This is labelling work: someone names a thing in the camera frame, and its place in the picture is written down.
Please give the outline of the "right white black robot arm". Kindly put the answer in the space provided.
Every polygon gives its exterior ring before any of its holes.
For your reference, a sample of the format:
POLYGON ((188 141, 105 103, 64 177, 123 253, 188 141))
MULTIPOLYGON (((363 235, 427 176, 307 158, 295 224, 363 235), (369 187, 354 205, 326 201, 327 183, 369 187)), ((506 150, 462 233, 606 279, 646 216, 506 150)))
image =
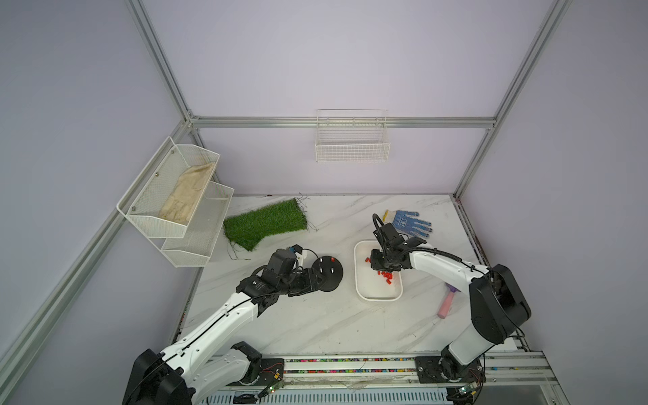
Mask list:
POLYGON ((494 347, 521 331, 532 310, 513 272, 504 265, 491 267, 471 263, 453 253, 430 246, 418 236, 404 236, 392 223, 372 215, 378 247, 371 251, 370 265, 376 272, 416 270, 438 278, 454 288, 467 302, 469 322, 437 356, 418 357, 418 373, 429 382, 458 382, 479 365, 494 347), (425 361, 433 364, 427 366, 425 361))

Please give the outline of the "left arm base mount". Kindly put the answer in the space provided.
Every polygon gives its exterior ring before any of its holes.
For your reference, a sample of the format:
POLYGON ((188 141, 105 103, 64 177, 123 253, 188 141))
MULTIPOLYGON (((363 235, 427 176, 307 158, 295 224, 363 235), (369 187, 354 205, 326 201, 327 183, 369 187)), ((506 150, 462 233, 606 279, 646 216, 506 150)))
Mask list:
POLYGON ((245 373, 238 379, 238 372, 228 371, 226 386, 261 386, 268 385, 272 381, 281 379, 285 372, 285 359, 265 357, 257 349, 246 342, 239 342, 231 346, 230 354, 236 351, 242 359, 248 361, 245 373))

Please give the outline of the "black round screw base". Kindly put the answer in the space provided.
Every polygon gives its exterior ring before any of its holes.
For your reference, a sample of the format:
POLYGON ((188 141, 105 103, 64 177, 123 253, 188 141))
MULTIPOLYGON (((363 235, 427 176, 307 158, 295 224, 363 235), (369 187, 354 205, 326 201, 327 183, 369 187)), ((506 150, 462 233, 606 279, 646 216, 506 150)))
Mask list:
POLYGON ((335 258, 335 262, 330 259, 331 256, 322 256, 313 263, 312 268, 318 270, 326 277, 325 283, 319 291, 333 292, 341 284, 344 278, 344 268, 342 263, 335 258))

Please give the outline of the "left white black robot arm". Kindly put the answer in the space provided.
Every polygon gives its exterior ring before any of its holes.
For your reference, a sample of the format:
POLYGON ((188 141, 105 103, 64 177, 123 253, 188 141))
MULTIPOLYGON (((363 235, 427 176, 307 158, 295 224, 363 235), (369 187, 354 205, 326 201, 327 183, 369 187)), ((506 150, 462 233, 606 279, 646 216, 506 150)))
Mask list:
POLYGON ((255 382, 262 373, 263 356, 250 344, 234 344, 219 359, 214 354, 280 296, 332 292, 339 287, 344 269, 337 258, 319 256, 309 267, 304 260, 300 246, 278 249, 192 332, 158 353, 145 350, 133 363, 123 403, 199 404, 231 383, 255 382))

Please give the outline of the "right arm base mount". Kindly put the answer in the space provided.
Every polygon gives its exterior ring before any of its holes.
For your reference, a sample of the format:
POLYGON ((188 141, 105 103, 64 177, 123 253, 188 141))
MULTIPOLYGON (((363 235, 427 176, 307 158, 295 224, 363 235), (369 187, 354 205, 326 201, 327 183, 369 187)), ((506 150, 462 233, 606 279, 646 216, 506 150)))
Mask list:
POLYGON ((479 358, 469 364, 461 364, 449 351, 414 358, 415 371, 422 384, 441 384, 484 381, 484 367, 479 358))

